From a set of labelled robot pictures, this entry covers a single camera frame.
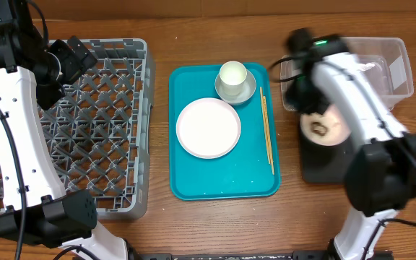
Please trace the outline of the brown food scrap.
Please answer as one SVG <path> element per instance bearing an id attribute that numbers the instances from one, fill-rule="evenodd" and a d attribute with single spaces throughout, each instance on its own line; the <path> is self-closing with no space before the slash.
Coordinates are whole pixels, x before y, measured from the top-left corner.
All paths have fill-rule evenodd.
<path id="1" fill-rule="evenodd" d="M 311 132 L 320 137 L 324 137 L 328 131 L 329 129 L 319 121 L 313 121 L 311 123 Z"/>

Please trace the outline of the white napkin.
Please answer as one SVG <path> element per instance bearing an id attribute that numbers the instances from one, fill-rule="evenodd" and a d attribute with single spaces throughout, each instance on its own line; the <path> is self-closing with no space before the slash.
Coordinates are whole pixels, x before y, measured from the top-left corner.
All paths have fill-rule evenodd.
<path id="1" fill-rule="evenodd" d="M 358 64 L 359 66 L 359 70 L 362 72 L 365 72 L 367 70 L 370 70 L 372 68 L 374 68 L 376 65 L 374 63 L 366 63 L 366 64 Z"/>

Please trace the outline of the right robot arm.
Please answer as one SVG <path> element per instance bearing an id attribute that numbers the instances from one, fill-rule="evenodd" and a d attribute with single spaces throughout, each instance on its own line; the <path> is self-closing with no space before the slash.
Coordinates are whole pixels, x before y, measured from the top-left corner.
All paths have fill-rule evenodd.
<path id="1" fill-rule="evenodd" d="M 372 259 L 373 247 L 399 211 L 416 198 L 416 134 L 386 109 L 358 58 L 339 35 L 320 38 L 307 28 L 287 39 L 298 74 L 285 100 L 301 114 L 324 114 L 335 105 L 350 130 L 355 153 L 344 176 L 351 208 L 322 259 Z"/>

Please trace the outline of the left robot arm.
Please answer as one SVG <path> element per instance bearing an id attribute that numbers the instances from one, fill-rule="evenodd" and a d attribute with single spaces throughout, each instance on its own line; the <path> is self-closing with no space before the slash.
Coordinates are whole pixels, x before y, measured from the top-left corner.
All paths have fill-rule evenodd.
<path id="1" fill-rule="evenodd" d="M 130 259 L 132 249 L 98 220 L 89 191 L 67 193 L 40 124 L 96 58 L 76 37 L 50 43 L 37 30 L 32 1 L 0 0 L 0 238 L 58 248 L 85 259 Z"/>

